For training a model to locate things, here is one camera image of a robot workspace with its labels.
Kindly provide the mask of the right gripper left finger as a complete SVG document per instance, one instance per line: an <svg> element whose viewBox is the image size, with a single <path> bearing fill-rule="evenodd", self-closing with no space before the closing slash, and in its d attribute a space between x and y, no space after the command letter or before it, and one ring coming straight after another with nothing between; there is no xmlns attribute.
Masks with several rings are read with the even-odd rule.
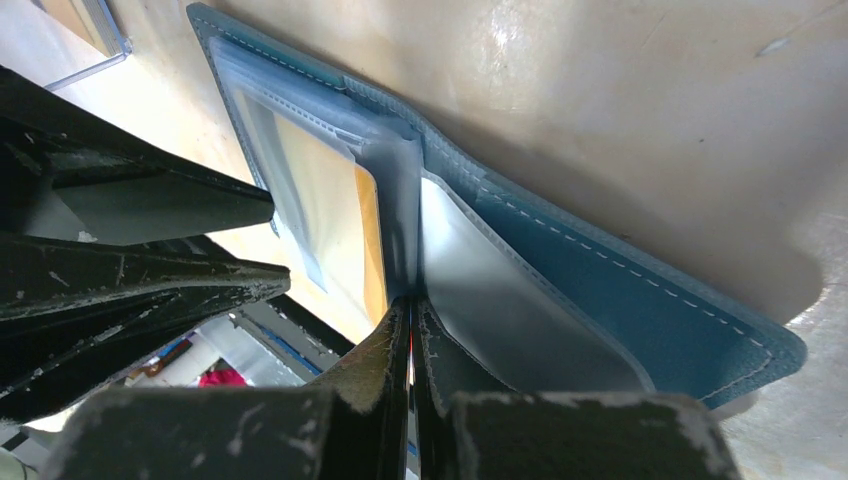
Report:
<svg viewBox="0 0 848 480"><path fill-rule="evenodd" d="M302 386L114 389L71 417L44 479L400 479L410 302Z"/></svg>

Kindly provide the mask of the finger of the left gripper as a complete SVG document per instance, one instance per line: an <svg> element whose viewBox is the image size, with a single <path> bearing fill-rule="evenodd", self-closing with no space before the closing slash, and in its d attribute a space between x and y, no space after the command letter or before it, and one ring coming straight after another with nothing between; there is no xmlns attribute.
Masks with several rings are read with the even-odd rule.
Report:
<svg viewBox="0 0 848 480"><path fill-rule="evenodd" d="M1 230L135 245L267 222L266 191L1 70Z"/></svg>
<svg viewBox="0 0 848 480"><path fill-rule="evenodd" d="M1 417L25 424L126 375L204 321L290 288L206 236L110 246L1 238Z"/></svg>

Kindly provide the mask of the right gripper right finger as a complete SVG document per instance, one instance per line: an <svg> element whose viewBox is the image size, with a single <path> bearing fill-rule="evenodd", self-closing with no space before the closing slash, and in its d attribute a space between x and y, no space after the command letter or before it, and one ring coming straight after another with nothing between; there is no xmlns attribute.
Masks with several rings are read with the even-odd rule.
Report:
<svg viewBox="0 0 848 480"><path fill-rule="evenodd" d="M411 303L425 479L736 479L718 425L695 400L633 392L520 393Z"/></svg>

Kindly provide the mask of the clear plastic box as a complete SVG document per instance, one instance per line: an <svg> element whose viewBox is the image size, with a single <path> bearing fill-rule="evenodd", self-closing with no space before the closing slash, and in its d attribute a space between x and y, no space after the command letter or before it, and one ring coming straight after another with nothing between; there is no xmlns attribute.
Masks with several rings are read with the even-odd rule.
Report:
<svg viewBox="0 0 848 480"><path fill-rule="evenodd" d="M107 1L32 1L50 18L49 37L59 55L59 74L44 84L57 91L101 73L133 53Z"/></svg>

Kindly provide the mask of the blue card holder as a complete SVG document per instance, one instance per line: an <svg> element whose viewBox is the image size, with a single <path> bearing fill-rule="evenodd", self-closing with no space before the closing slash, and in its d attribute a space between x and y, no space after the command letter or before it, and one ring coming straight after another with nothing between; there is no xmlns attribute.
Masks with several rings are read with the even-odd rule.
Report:
<svg viewBox="0 0 848 480"><path fill-rule="evenodd" d="M350 150L376 184L389 297L428 299L506 385L717 408L804 365L788 329L484 166L387 90L203 3L186 13L253 178L237 89Z"/></svg>

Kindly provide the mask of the gold credit card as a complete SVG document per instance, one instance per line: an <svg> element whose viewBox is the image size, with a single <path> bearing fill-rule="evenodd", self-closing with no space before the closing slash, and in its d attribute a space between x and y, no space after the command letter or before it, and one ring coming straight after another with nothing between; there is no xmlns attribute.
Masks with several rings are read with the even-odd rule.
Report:
<svg viewBox="0 0 848 480"><path fill-rule="evenodd" d="M337 139L269 97L231 95L256 181L302 273L363 330L387 309L374 182Z"/></svg>

